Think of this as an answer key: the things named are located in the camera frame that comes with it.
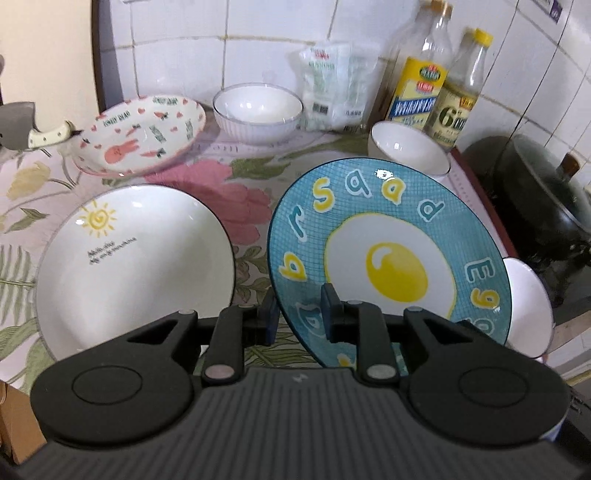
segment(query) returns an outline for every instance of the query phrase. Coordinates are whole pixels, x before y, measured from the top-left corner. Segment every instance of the fried egg illustration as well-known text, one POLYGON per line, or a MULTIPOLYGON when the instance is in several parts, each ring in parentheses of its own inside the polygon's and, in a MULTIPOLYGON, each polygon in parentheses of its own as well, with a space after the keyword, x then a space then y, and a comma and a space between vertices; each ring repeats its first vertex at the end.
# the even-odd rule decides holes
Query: fried egg illustration
POLYGON ((420 306, 449 319, 456 304, 452 271, 420 228, 381 213, 362 213, 334 230, 324 273, 342 300, 363 300, 401 315, 420 306))

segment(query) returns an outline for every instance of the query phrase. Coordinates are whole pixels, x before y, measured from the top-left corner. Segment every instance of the plastic bag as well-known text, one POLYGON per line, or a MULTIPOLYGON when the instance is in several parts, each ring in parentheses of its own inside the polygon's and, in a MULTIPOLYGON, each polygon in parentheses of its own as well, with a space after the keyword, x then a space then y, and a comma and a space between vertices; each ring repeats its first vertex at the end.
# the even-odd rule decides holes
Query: plastic bag
POLYGON ((322 42, 300 52, 304 128, 358 132, 364 127, 378 53, 351 43, 322 42))

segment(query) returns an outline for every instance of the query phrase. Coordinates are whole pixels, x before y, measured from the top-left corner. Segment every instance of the bowl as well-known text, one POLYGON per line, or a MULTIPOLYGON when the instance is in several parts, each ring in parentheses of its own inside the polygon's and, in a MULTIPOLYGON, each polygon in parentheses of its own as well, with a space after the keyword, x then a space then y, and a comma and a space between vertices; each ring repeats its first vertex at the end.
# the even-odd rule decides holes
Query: bowl
POLYGON ((159 185, 111 190, 73 212, 45 250, 40 332, 61 360, 178 310, 215 317, 232 301, 234 272, 204 204, 159 185))
POLYGON ((543 355, 552 341, 554 316, 544 285, 516 258, 503 260, 511 286, 511 327, 507 345, 531 358, 543 355))
POLYGON ((440 181, 451 168, 447 154, 423 132, 395 122, 378 122, 368 138, 372 158, 391 160, 440 181))
POLYGON ((73 142, 72 157, 99 177, 146 175, 185 159, 205 120, 201 105, 183 96, 126 100, 94 119, 73 142))
POLYGON ((268 145, 290 137, 304 104, 293 92, 269 83, 240 83, 213 98, 217 124, 230 137, 249 145, 268 145))

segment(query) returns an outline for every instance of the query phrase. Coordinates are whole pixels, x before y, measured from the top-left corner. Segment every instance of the egg yolk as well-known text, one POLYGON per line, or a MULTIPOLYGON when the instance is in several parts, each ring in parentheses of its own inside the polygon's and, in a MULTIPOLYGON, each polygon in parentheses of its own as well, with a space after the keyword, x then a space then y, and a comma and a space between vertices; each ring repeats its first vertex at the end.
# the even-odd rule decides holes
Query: egg yolk
POLYGON ((391 300, 408 303, 427 293, 427 272, 417 256, 403 245, 383 242, 369 249, 366 269, 372 285, 391 300))

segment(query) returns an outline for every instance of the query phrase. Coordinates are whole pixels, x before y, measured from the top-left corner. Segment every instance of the ribbed black surface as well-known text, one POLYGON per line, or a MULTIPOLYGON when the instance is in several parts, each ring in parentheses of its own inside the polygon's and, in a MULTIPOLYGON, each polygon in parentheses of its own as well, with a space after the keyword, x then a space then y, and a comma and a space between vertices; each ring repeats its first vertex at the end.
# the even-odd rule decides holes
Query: ribbed black surface
POLYGON ((448 442, 412 418, 396 392, 363 387, 346 369, 259 368, 237 385, 208 388, 160 437, 101 452, 50 443, 17 471, 25 480, 556 480, 581 474, 546 442, 492 451, 448 442))

